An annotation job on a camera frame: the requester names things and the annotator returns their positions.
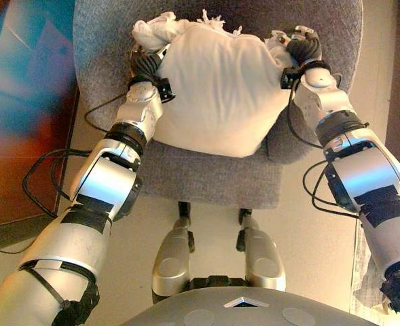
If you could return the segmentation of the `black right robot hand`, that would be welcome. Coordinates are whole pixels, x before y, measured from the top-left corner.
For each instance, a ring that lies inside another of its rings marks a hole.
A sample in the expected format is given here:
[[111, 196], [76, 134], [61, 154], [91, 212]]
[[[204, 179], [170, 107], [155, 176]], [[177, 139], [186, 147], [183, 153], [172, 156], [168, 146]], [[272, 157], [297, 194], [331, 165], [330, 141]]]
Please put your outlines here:
[[297, 25], [288, 31], [272, 30], [272, 36], [299, 66], [322, 59], [319, 36], [307, 26]]

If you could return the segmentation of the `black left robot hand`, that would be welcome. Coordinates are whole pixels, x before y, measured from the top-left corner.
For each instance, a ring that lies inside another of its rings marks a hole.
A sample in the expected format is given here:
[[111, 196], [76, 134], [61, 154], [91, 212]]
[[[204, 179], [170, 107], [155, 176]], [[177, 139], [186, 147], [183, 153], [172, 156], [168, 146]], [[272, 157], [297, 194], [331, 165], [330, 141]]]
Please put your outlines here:
[[169, 79], [158, 75], [162, 58], [157, 53], [147, 53], [142, 47], [135, 47], [130, 53], [129, 86], [139, 82], [151, 82], [153, 85], [168, 84]]

